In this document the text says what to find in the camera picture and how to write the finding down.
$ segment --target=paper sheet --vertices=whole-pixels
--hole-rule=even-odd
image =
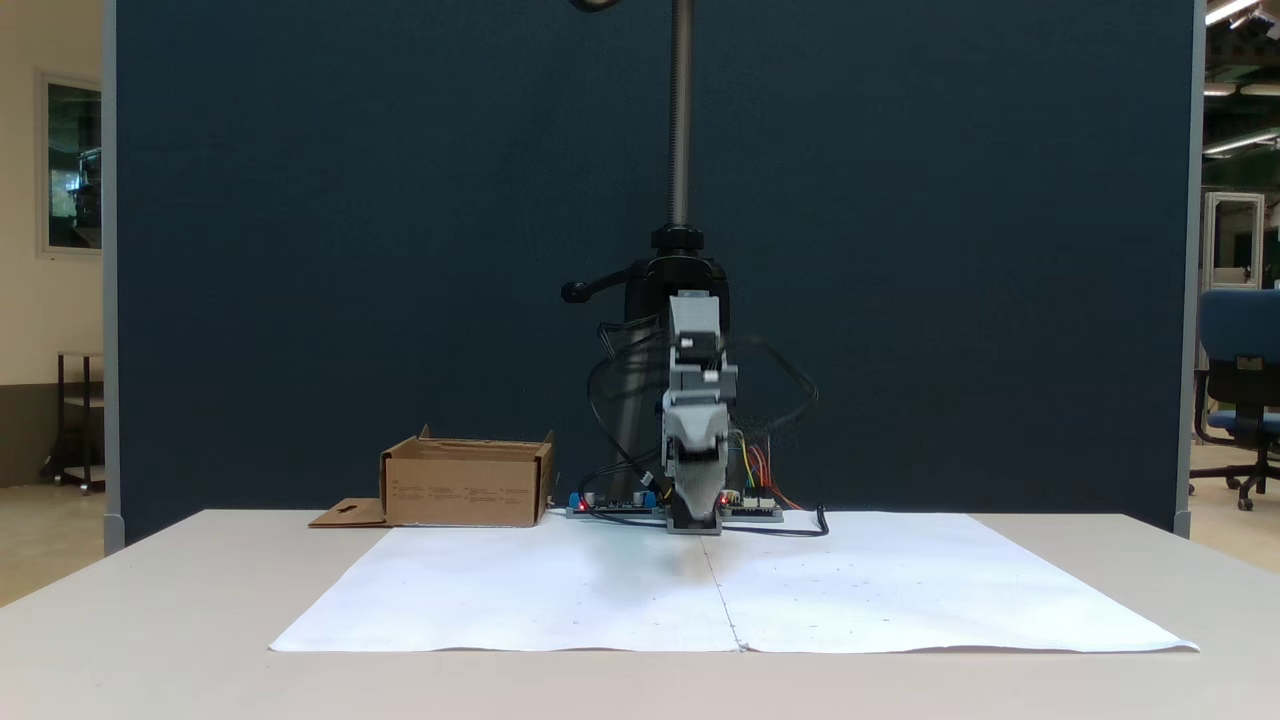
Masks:
[[[585,647],[736,650],[699,538],[552,514],[534,528],[394,528],[271,644]]]
[[[767,652],[1196,647],[966,515],[828,512],[823,538],[704,538],[742,646]],[[786,527],[813,527],[787,512]]]
[[[529,529],[397,528],[271,648],[1194,647],[965,515],[827,518],[824,538],[556,514]],[[787,514],[787,527],[812,525]]]

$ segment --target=office chair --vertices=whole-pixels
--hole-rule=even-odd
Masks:
[[[1196,370],[1196,434],[1207,443],[1256,450],[1253,465],[1192,470],[1196,478],[1226,478],[1240,491],[1235,506],[1253,510],[1249,491],[1267,492],[1267,478],[1280,478],[1280,468],[1267,452],[1280,438],[1280,290],[1210,290],[1201,295],[1201,345],[1208,370]],[[1208,427],[1229,432],[1231,439],[1204,432],[1204,396],[1230,402],[1235,410],[1208,415]],[[1247,478],[1243,483],[1238,477]],[[1192,486],[1190,492],[1196,492]]]

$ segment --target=dark blue partition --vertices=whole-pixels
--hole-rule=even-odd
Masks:
[[[822,388],[794,500],[1171,527],[1192,5],[700,4],[692,218]],[[621,297],[558,288],[663,222],[668,12],[120,4],[128,538],[375,493],[424,421],[604,461]]]

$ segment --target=ceiling light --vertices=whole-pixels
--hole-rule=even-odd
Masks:
[[[1217,155],[1219,152],[1226,152],[1228,150],[1235,150],[1236,147],[1244,147],[1245,145],[1253,145],[1254,142],[1266,142],[1268,140],[1275,140],[1276,137],[1280,137],[1280,129],[1256,132],[1253,135],[1245,135],[1243,137],[1210,145],[1204,149],[1204,154]]]
[[[1208,13],[1204,14],[1204,24],[1211,26],[1217,22],[1222,22],[1226,18],[1239,13],[1245,8],[1252,8],[1257,5],[1258,0],[1226,0],[1219,4],[1216,8],[1211,8]]]
[[[1260,97],[1280,97],[1280,85],[1247,85],[1240,88],[1242,95],[1257,95]]]

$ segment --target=window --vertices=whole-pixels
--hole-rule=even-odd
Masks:
[[[37,240],[42,255],[102,250],[102,94],[92,81],[38,76]]]

